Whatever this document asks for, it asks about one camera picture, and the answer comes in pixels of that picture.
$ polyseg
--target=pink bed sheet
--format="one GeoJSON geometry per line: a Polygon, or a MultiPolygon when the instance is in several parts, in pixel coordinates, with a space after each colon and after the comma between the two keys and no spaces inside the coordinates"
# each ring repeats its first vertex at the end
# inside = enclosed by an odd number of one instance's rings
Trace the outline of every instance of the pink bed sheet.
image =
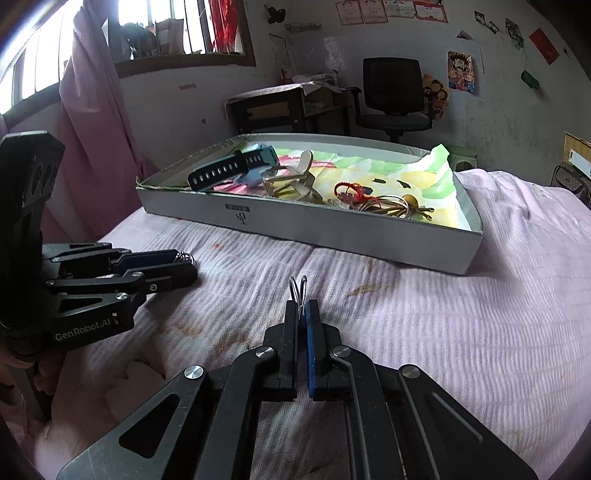
{"type": "MultiPolygon", "coordinates": [[[[38,469],[53,480],[186,365],[220,367],[259,345],[282,319],[289,276],[306,274],[347,344],[422,367],[547,480],[591,419],[591,212],[506,173],[458,177],[484,230],[465,277],[135,212],[104,240],[187,251],[200,282],[150,298],[132,331],[68,355],[35,438],[38,469]]],[[[264,405],[253,478],[347,478],[347,462],[339,406],[303,392],[264,405]]]]}

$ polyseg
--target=cartoon poster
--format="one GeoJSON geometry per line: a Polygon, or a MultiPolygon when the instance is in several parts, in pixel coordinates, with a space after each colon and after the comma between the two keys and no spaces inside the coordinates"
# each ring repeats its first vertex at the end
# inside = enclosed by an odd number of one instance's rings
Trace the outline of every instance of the cartoon poster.
{"type": "Polygon", "coordinates": [[[465,53],[450,51],[447,54],[449,88],[474,93],[474,65],[472,57],[465,53]]]}
{"type": "Polygon", "coordinates": [[[521,30],[519,29],[519,25],[506,18],[505,27],[507,28],[507,33],[509,34],[509,38],[513,42],[515,48],[517,50],[523,49],[524,42],[523,37],[521,36],[521,30]]]}
{"type": "Polygon", "coordinates": [[[423,113],[429,114],[429,98],[433,103],[434,120],[441,120],[443,112],[447,108],[449,103],[449,97],[451,94],[450,89],[445,86],[442,82],[436,78],[431,77],[428,74],[423,76],[423,92],[425,96],[425,108],[423,113]]]}

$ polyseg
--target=wooden desk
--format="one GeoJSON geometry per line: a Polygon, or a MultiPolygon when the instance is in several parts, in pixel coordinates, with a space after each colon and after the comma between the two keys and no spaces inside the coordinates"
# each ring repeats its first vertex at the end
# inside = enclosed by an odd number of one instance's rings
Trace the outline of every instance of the wooden desk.
{"type": "Polygon", "coordinates": [[[321,87],[304,95],[304,89],[298,85],[284,85],[232,97],[228,100],[228,107],[240,134],[287,125],[291,125],[294,132],[318,134],[318,118],[340,111],[343,133],[346,136],[351,135],[349,98],[345,90],[337,93],[321,87]],[[312,103],[323,103],[328,106],[312,109],[312,103]]]}

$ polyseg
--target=red paper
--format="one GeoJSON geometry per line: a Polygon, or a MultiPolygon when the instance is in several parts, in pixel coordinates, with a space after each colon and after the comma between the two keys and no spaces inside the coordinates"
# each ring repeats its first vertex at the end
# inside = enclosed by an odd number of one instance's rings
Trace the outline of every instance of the red paper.
{"type": "Polygon", "coordinates": [[[552,45],[552,42],[541,28],[538,28],[538,30],[530,35],[530,40],[538,47],[538,50],[546,59],[548,65],[552,65],[560,57],[560,53],[554,48],[554,45],[552,45]]]}

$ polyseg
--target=black watch band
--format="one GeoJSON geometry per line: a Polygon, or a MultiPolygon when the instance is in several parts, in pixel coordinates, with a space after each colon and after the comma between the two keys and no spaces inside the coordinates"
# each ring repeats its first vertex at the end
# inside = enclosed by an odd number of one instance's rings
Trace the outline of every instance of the black watch band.
{"type": "Polygon", "coordinates": [[[240,175],[246,176],[252,170],[258,173],[261,167],[271,168],[278,163],[272,147],[257,148],[246,153],[237,151],[196,168],[189,174],[187,181],[192,191],[203,192],[226,180],[232,180],[240,175]]]}

